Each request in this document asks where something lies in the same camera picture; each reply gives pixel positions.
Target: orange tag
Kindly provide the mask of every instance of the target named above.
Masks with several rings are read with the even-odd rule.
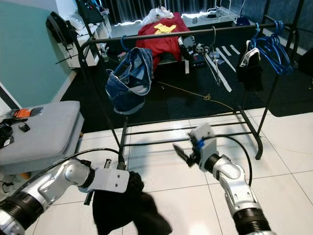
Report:
[[[31,109],[20,109],[17,110],[14,114],[15,118],[28,118],[30,117]]]

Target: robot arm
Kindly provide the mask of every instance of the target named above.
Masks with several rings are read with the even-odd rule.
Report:
[[[245,180],[245,171],[225,156],[219,156],[211,126],[206,123],[195,128],[189,136],[193,153],[188,157],[174,145],[178,155],[189,166],[198,164],[203,172],[209,171],[225,191],[225,199],[239,235],[275,235],[271,231],[262,208]]]
[[[0,235],[23,235],[71,185],[82,192],[106,190],[126,191],[129,172],[107,168],[91,168],[90,162],[71,159],[54,172],[23,188],[0,203]]]

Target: jeans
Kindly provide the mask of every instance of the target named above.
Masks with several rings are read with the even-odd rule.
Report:
[[[117,75],[123,66],[127,68],[121,75]],[[118,114],[130,115],[141,109],[153,78],[151,50],[134,47],[115,71],[107,70],[107,72],[110,75],[106,92],[114,106],[114,111]]]

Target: black metal rack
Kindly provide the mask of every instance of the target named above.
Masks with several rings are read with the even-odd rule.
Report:
[[[294,57],[296,55],[297,47],[298,47],[298,44],[299,44],[299,33],[298,33],[296,28],[297,28],[298,18],[300,16],[300,12],[301,12],[301,9],[302,9],[302,6],[303,6],[303,1],[304,0],[300,0],[300,2],[299,2],[299,6],[297,8],[296,15],[295,15],[293,23],[285,24],[285,29],[290,33],[289,40],[288,40],[286,48],[290,48],[290,45],[291,45],[291,42],[292,42],[292,39],[293,39],[293,35],[295,35],[294,48],[293,48],[293,51],[291,52],[291,55],[290,55],[291,61],[293,61],[293,59],[294,59]],[[273,18],[271,18],[271,17],[269,17],[267,15],[268,8],[269,8],[269,3],[270,3],[270,0],[268,0],[267,3],[266,3],[264,16],[263,16],[263,21],[262,21],[262,24],[259,25],[260,29],[275,28],[276,27],[276,25],[274,23],[265,24],[266,20],[270,20],[272,22],[275,21],[275,19],[273,19]],[[157,122],[154,121],[154,122],[142,122],[142,123],[131,123],[131,124],[129,124],[128,123],[129,118],[125,117],[125,121],[124,121],[124,125],[123,125],[122,137],[121,137],[121,141],[119,142],[119,140],[118,140],[118,138],[116,136],[114,127],[112,125],[112,122],[110,120],[110,117],[108,116],[108,114],[106,112],[107,108],[105,106],[105,103],[102,102],[102,98],[101,97],[103,95],[102,94],[103,91],[99,91],[96,88],[92,77],[89,76],[89,69],[88,69],[88,65],[86,63],[86,55],[87,55],[89,49],[95,49],[95,50],[97,50],[97,55],[99,56],[99,59],[100,59],[101,63],[103,63],[103,59],[102,59],[102,57],[99,54],[99,51],[98,51],[98,49],[96,47],[96,44],[99,44],[99,43],[109,43],[109,42],[113,42],[113,41],[120,41],[121,38],[108,38],[108,39],[98,39],[98,40],[95,40],[93,38],[93,35],[92,35],[91,31],[90,31],[90,28],[88,27],[88,22],[85,21],[86,17],[84,15],[82,15],[82,18],[84,19],[84,22],[85,22],[85,25],[87,27],[88,33],[90,35],[89,40],[87,42],[85,42],[83,45],[80,46],[78,44],[78,42],[77,42],[76,33],[75,33],[75,31],[73,29],[71,29],[71,34],[72,34],[73,40],[74,40],[75,45],[76,45],[77,50],[78,50],[78,59],[79,59],[79,63],[80,63],[80,66],[81,66],[81,70],[82,70],[82,74],[83,74],[84,80],[86,82],[90,83],[92,89],[95,91],[97,100],[98,100],[99,105],[101,107],[101,111],[105,115],[107,123],[108,123],[108,126],[112,130],[114,138],[115,138],[115,140],[116,140],[116,142],[117,142],[117,144],[119,146],[119,156],[118,156],[119,165],[118,165],[118,168],[119,169],[125,169],[125,167],[126,167],[125,166],[124,157],[123,157],[124,147],[127,147],[127,146],[144,146],[144,145],[151,145],[151,144],[162,144],[162,143],[169,143],[169,142],[187,141],[188,139],[184,138],[184,139],[177,139],[177,140],[166,140],[166,141],[126,144],[125,143],[125,138],[128,135],[139,135],[139,134],[166,132],[166,131],[174,131],[174,130],[181,130],[181,129],[192,129],[192,128],[195,128],[195,127],[186,127],[186,128],[177,128],[177,129],[165,129],[165,130],[156,130],[156,131],[144,131],[144,132],[136,132],[136,133],[127,133],[127,128],[131,127],[131,126],[143,125],[143,124],[151,124],[151,123],[158,123],[158,122],[164,122],[164,121],[174,121],[174,120],[162,120],[162,121],[157,121]],[[216,28],[216,32],[229,31],[229,30],[240,31],[240,30],[252,29],[252,28],[256,28],[256,26],[255,25],[249,25],[249,26],[239,26],[239,27]],[[173,36],[189,36],[189,35],[210,34],[210,33],[214,33],[214,30],[213,29],[203,29],[203,30],[194,30],[194,31],[187,31],[187,32],[176,32],[176,33],[171,33],[171,34],[129,36],[129,37],[125,37],[124,40],[142,40],[142,39],[165,38],[165,37],[173,37]],[[268,108],[269,108],[269,106],[271,104],[271,100],[272,100],[272,97],[273,97],[273,94],[274,94],[277,82],[279,80],[279,77],[280,77],[279,75],[276,75],[276,77],[275,77],[275,80],[274,80],[274,83],[272,85],[272,88],[271,88],[271,91],[270,91],[270,94],[269,94],[269,97],[268,97],[268,100],[267,100],[267,103],[266,103],[266,108],[264,110],[264,113],[263,113],[263,116],[262,116],[262,120],[261,120],[261,123],[259,125],[258,130],[254,129],[253,125],[251,124],[249,118],[247,117],[247,115],[246,115],[246,113],[244,111],[245,102],[246,102],[246,99],[247,99],[247,96],[248,96],[248,92],[244,93],[244,98],[243,98],[242,105],[239,106],[239,107],[236,107],[234,109],[235,111],[233,113],[218,114],[218,115],[212,115],[212,116],[202,116],[202,117],[195,117],[195,118],[204,118],[204,117],[207,118],[207,117],[222,117],[222,116],[229,116],[229,115],[241,115],[244,121],[230,122],[230,123],[224,123],[224,124],[215,124],[215,125],[212,125],[212,126],[246,124],[250,131],[240,132],[240,133],[233,133],[233,134],[227,134],[227,136],[238,136],[238,135],[249,135],[249,134],[252,134],[253,137],[255,138],[256,142],[257,142],[257,145],[258,145],[258,152],[257,152],[255,158],[257,160],[259,160],[261,158],[261,156],[262,156],[262,153],[263,153],[263,144],[262,144],[262,141],[261,141],[261,138],[260,138],[259,134],[261,132],[261,129],[262,129],[262,126],[263,126],[263,123],[264,123],[264,120],[265,120]]]

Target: red shirt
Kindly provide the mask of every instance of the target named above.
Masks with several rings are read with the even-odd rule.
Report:
[[[143,26],[139,30],[138,35],[155,34],[158,31],[158,29],[154,28],[154,26],[158,24],[162,24],[167,27],[176,25],[176,28],[173,29],[172,32],[189,31],[184,21],[182,20],[180,14],[176,12],[174,13],[174,18],[171,19],[162,18],[159,22],[150,23]],[[169,52],[174,55],[177,61],[181,61],[180,48],[177,39],[178,37],[138,40],[136,42],[136,47],[148,48],[152,50],[153,68],[154,70],[156,70],[157,65],[160,62],[160,55],[162,53]]]

